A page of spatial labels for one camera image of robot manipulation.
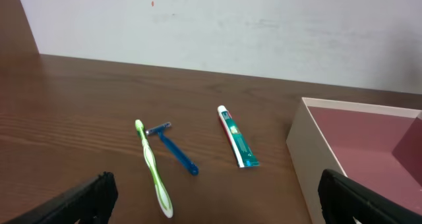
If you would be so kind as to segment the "teal toothpaste tube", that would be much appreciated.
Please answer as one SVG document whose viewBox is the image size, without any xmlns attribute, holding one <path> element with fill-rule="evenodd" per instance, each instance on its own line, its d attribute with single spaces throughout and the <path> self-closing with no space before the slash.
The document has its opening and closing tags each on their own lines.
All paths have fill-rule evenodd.
<svg viewBox="0 0 422 224">
<path fill-rule="evenodd" d="M 243 134 L 225 106 L 217 108 L 219 120 L 229 140 L 239 168 L 258 167 L 259 161 L 251 151 Z"/>
</svg>

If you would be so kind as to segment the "green white toothbrush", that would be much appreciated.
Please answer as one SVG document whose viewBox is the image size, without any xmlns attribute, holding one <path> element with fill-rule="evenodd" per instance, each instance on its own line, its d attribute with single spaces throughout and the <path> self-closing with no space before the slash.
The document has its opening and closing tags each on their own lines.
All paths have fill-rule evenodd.
<svg viewBox="0 0 422 224">
<path fill-rule="evenodd" d="M 149 146 L 148 139 L 144 132 L 144 125 L 141 122 L 141 120 L 137 119 L 135 121 L 135 128 L 142 142 L 142 149 L 143 149 L 145 162 L 150 170 L 151 176 L 154 181 L 154 187 L 155 187 L 158 203 L 164 215 L 170 219 L 173 217 L 173 213 L 174 213 L 173 205 L 171 203 L 169 194 L 167 193 L 167 190 L 161 180 L 159 172 L 157 170 L 156 160 L 155 160 L 153 151 L 151 147 Z"/>
</svg>

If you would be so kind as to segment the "white box with pink inside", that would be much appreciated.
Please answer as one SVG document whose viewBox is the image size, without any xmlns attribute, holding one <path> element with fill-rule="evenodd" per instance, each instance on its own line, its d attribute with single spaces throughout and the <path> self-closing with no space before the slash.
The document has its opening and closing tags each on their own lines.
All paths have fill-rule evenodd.
<svg viewBox="0 0 422 224">
<path fill-rule="evenodd" d="M 420 110 L 302 98 L 286 143 L 313 223 L 325 169 L 421 213 Z"/>
</svg>

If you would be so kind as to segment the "blue disposable razor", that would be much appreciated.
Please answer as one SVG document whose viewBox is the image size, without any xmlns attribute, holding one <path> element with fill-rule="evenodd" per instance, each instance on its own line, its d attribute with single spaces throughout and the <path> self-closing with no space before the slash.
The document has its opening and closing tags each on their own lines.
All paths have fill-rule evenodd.
<svg viewBox="0 0 422 224">
<path fill-rule="evenodd" d="M 198 175 L 198 167 L 183 153 L 183 151 L 168 137 L 164 132 L 171 127 L 171 123 L 167 122 L 154 128 L 146 130 L 147 136 L 158 135 L 166 148 L 177 158 L 177 160 L 188 170 L 192 176 Z"/>
</svg>

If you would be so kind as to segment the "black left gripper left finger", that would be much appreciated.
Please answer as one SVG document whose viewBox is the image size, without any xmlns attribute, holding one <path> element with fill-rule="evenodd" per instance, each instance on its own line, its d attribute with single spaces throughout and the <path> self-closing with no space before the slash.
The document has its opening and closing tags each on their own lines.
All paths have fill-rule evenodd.
<svg viewBox="0 0 422 224">
<path fill-rule="evenodd" d="M 103 172 L 6 224 L 107 224 L 117 199 L 114 174 Z"/>
</svg>

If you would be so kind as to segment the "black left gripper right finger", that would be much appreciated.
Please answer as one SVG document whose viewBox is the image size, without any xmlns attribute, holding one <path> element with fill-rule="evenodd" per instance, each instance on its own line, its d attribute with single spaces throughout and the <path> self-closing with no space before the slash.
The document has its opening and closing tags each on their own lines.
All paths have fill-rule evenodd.
<svg viewBox="0 0 422 224">
<path fill-rule="evenodd" d="M 332 169 L 322 172 L 318 185 L 322 216 L 326 224 L 418 224 L 412 212 Z"/>
</svg>

